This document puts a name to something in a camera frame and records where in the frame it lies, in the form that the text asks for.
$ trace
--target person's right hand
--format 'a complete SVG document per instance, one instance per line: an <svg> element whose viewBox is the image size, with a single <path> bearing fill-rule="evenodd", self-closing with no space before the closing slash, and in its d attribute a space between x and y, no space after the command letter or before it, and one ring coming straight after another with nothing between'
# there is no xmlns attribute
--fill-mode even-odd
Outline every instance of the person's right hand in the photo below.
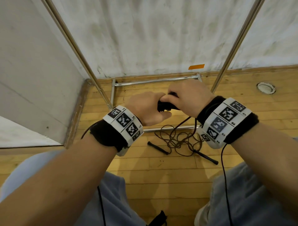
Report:
<svg viewBox="0 0 298 226"><path fill-rule="evenodd" d="M160 101L170 102L194 118L215 97L204 83L192 78L171 84L168 89L168 93L170 92L177 93L178 97L168 94L161 97Z"/></svg>

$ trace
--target person's left hand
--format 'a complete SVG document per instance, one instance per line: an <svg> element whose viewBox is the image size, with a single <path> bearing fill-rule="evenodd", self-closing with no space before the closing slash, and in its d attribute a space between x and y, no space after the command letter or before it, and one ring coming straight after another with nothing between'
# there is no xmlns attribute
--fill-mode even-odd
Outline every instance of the person's left hand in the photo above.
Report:
<svg viewBox="0 0 298 226"><path fill-rule="evenodd" d="M144 92L132 96L125 107L137 116L143 126L161 123L172 116L171 112L158 112L157 102L165 93Z"/></svg>

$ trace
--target orange sticker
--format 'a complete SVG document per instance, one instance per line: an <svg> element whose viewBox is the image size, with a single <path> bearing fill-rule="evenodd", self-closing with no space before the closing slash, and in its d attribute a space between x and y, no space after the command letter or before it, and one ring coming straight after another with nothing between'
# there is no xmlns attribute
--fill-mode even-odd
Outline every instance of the orange sticker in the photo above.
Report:
<svg viewBox="0 0 298 226"><path fill-rule="evenodd" d="M204 66L205 64L192 65L192 66L189 66L188 70L201 69L201 68L204 68Z"/></svg>

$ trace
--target person's left forearm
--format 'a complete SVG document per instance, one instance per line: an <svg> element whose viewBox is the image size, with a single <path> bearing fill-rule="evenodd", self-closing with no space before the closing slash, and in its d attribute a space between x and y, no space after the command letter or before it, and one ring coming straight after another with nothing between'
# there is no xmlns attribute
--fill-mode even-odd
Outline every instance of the person's left forearm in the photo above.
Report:
<svg viewBox="0 0 298 226"><path fill-rule="evenodd" d="M86 134L0 203L1 225L73 225L116 153Z"/></svg>

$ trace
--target silver metal frame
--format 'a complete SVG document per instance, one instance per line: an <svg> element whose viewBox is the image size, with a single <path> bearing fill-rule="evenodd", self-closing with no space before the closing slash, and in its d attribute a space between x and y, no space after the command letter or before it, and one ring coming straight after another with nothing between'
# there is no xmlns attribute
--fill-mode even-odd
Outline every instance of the silver metal frame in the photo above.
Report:
<svg viewBox="0 0 298 226"><path fill-rule="evenodd" d="M219 85L222 77L224 76L225 71L228 69L231 61L233 60L236 52L238 51L243 39L245 38L248 30L250 29L254 19L256 18L260 8L262 7L265 0L255 0L250 12L248 13L245 22L242 25L242 28L223 64L223 67L219 71L219 74L211 88L211 92L214 92ZM102 89L100 83L98 82L95 74L93 73L92 69L90 68L88 62L86 61L84 55L82 54L81 50L79 49L77 43L74 41L70 31L68 30L67 26L65 25L64 21L62 20L60 14L58 13L56 7L54 6L52 0L42 0L44 6L48 10L49 14L55 21L56 25L62 32L63 36L67 40L68 44L71 46L72 50L76 54L77 58L81 62L82 66L86 70L87 74L89 75L91 81L93 82L94 86L97 88L98 92L103 97L104 101L106 102L109 109L113 109L113 102L116 93L116 87L119 86L129 86L129 85L139 85L139 84L146 84L146 83L155 83L155 82L165 82L165 81L179 81L184 80L187 78L196 78L201 80L200 75L195 76L186 76L186 77L178 77L178 78L163 78L163 79L153 79L153 80L143 80L143 81L134 81L134 82L124 82L124 83L117 83L116 79L113 79L112 82L112 92L111 92L111 101L108 99L106 93ZM181 126L179 129L194 129L195 126ZM161 128L154 128L154 129L144 129L145 132L152 132L152 131L159 131ZM171 127L163 128L163 130L170 130Z"/></svg>

